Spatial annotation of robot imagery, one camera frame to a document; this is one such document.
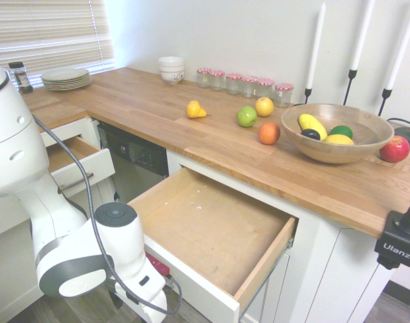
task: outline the window blind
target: window blind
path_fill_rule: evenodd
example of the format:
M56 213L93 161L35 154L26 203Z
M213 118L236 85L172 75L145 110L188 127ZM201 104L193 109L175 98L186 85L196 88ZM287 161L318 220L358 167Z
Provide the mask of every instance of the window blind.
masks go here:
M104 0L0 0L0 65L15 61L33 87L53 69L114 69Z

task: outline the red checkered lid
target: red checkered lid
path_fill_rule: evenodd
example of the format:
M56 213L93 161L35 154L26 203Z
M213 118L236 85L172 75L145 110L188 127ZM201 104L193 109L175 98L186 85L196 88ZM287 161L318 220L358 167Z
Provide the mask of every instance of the red checkered lid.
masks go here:
M251 77L251 76L244 76L244 77L242 78L242 82L253 83L253 82L255 82L255 81L256 81L256 79L253 78L253 77Z
M280 91L291 91L294 89L294 86L290 83L280 83L275 85L275 89L279 89Z
M197 69L197 73L200 73L200 74L208 74L208 73L210 73L212 70L211 69L207 69L207 68L202 68L202 69Z
M223 76L224 74L226 74L225 71L211 71L209 74L211 74L211 76Z
M260 85L273 85L273 81L271 79L258 79L257 83Z
M228 79L241 79L242 75L239 73L230 73L226 76Z

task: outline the wooden floor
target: wooden floor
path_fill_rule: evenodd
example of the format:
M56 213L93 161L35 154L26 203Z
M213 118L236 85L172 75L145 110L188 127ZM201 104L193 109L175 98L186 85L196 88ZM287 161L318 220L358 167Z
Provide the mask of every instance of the wooden floor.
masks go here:
M178 295L171 289L165 292L169 308L175 308ZM163 322L209 323L185 301L176 316L167 316ZM107 290L99 287L72 299L43 296L9 323L141 323L141 319L126 305L117 310ZM383 293L364 323L410 323L410 307Z
M164 288L169 310L176 307L178 294ZM164 323L209 323L183 301L177 315L166 316ZM8 323L141 323L141 318L125 304L114 307L107 289L99 287L86 295L70 299L41 297Z

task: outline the red apple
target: red apple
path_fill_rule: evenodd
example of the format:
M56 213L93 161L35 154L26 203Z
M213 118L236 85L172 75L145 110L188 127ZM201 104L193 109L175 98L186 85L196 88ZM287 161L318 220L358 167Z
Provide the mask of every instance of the red apple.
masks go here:
M409 142L401 136L394 136L382 149L380 149L381 158L389 163L397 163L409 154Z

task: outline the glass jar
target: glass jar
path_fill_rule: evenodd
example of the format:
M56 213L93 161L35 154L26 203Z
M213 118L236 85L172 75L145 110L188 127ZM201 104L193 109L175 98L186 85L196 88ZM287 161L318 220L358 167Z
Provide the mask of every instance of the glass jar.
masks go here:
M197 83L199 83L199 87L210 87L211 86L211 76L209 73L211 69L202 68L197 70Z
M256 83L254 83L254 97L257 97L257 80L259 79L257 76L250 76L252 79L255 80Z
M211 90L212 91L222 91L224 88L224 71L211 71Z
M281 83L275 85L275 105L278 108L288 108L290 105L290 98L292 96L294 86L289 83Z
M235 96L240 93L242 75L239 73L227 74L227 93Z
M30 81L28 80L28 76L27 76L26 68L24 64L22 62L12 62L12 63L9 63L9 68L13 76L15 77L19 90L22 93L32 92L33 89L32 89L32 86L30 85Z
M247 99L254 97L256 80L251 76L244 76L242 79L242 96Z
M258 79L257 83L257 97L270 98L272 93L273 81L271 79Z

